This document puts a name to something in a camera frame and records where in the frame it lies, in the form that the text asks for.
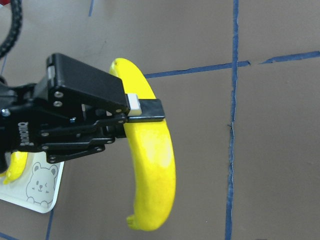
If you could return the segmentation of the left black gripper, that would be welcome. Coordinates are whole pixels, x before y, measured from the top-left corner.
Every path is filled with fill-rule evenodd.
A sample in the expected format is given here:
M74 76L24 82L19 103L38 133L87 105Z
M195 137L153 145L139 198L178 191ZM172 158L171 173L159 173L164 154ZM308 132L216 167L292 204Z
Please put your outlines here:
M125 58L109 72L61 53L46 60L48 83L0 87L0 170L6 154L46 153L50 164L101 152L123 124L161 122L165 113L141 70Z

